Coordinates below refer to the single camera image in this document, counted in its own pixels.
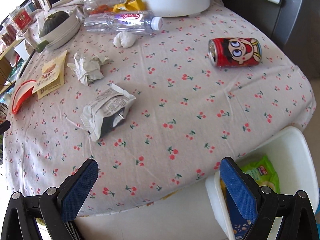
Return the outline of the dark green pumpkin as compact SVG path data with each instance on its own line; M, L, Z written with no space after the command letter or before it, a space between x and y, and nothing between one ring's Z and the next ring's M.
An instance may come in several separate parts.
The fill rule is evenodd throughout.
M45 35L61 25L69 18L69 14L64 11L58 11L48 16L43 25L43 32Z

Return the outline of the white tissue ball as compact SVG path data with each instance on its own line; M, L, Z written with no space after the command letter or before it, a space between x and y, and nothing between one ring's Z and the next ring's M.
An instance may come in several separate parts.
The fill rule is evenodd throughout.
M137 36L130 32L119 32L113 39L114 46L120 48L130 48L135 44Z

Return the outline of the grey printed snack bag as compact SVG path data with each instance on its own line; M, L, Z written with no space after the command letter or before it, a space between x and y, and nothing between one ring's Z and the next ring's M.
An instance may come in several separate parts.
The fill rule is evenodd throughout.
M136 97L114 83L87 104L80 119L93 142L122 124Z

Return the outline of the cream bowl with lid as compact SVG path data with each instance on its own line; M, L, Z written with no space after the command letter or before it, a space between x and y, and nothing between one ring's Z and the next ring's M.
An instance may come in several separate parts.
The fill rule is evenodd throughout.
M74 11L58 27L40 38L41 42L36 45L36 51L54 51L62 47L78 33L80 26L81 21Z

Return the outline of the beige bread ball pouch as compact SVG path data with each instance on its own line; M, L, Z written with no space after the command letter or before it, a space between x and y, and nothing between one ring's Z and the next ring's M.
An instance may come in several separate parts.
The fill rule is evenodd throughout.
M64 68L67 53L68 51L65 50L43 65L42 73L32 90L32 94L37 94L38 99L43 98L65 84Z

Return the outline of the red labelled spice jar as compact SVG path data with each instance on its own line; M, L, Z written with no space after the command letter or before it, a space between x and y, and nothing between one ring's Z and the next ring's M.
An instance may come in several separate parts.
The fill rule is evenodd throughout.
M16 7L13 12L10 13L10 17L22 33L26 32L33 22L33 18L27 13L24 7Z

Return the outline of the dark red spice jar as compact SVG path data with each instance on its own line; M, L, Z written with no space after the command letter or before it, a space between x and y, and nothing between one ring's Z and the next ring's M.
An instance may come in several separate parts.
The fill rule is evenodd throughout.
M4 22L1 29L1 40L9 46L16 40L16 29L9 22Z

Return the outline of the cherry print tablecloth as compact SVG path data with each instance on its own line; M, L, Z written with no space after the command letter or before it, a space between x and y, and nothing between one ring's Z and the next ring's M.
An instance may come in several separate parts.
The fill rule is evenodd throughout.
M255 38L262 59L251 67L214 67L208 42ZM103 79L83 85L68 67L65 84L8 114L4 134L4 191L25 196L59 186L95 159L98 179L83 216L142 206L214 173L225 156L245 156L286 126L304 130L316 109L310 82L259 29L211 1L197 17L167 18L163 30L139 36L128 49L113 35L79 32L55 51L35 54L21 81L67 50L107 56ZM111 84L136 97L125 121L93 142L80 119L84 107Z

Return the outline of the glass jar with tangerines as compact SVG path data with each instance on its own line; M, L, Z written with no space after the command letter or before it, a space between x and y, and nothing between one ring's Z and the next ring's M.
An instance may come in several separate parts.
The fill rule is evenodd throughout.
M83 11L85 16L111 12L116 4L123 3L124 0L83 0Z

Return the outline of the blue cracker box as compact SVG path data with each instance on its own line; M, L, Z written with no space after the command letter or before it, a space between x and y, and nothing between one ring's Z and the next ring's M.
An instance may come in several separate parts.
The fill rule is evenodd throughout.
M233 198L227 191L226 193L226 204L229 212L229 217L231 220L232 230L235 239L243 239L246 232L251 226L251 222L247 219L244 219L240 214Z

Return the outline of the grey refrigerator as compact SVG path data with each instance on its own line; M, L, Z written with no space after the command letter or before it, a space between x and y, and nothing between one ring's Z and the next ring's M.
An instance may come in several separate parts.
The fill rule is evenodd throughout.
M222 0L269 37L308 79L319 77L319 0Z

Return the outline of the green yellow snack bag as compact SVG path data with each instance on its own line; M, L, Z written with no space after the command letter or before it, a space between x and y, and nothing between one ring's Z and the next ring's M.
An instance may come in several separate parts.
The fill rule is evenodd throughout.
M250 175L259 186L268 186L275 193L280 193L278 174L266 155L259 161L250 162L240 168L242 172Z

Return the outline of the grey paper wrapper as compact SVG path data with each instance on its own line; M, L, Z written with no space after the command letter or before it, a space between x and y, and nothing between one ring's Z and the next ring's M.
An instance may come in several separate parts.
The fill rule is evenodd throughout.
M74 72L77 79L85 86L89 86L97 80L101 80L104 75L100 67L109 62L107 56L86 57L83 53L74 55L74 62L68 63L67 66Z

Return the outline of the yellow foil snack wrapper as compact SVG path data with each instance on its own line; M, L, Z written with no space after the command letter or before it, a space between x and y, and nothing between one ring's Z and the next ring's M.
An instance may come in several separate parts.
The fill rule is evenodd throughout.
M147 6L143 0L126 0L113 6L113 12L121 11L146 11Z

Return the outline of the white plastic trash bin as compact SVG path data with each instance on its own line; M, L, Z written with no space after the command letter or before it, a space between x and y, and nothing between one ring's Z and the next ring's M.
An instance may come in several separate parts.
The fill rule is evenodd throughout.
M287 127L235 162L239 167L267 156L278 174L280 192L293 195L298 190L308 194L313 212L319 204L317 175L312 156L303 133ZM227 239L235 239L227 204L220 184L220 172L206 179L206 190L216 221Z

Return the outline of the clear plastic water bottle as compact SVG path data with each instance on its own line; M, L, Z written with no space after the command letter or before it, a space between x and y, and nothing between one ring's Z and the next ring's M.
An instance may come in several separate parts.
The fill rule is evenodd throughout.
M84 28L89 32L131 32L151 34L161 31L164 25L162 17L151 11L103 12L85 18Z

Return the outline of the red cartoon drink can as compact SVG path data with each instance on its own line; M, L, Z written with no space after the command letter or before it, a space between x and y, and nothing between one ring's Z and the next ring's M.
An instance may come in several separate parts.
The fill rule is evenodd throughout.
M220 37L209 40L208 55L214 67L257 66L262 48L255 38Z

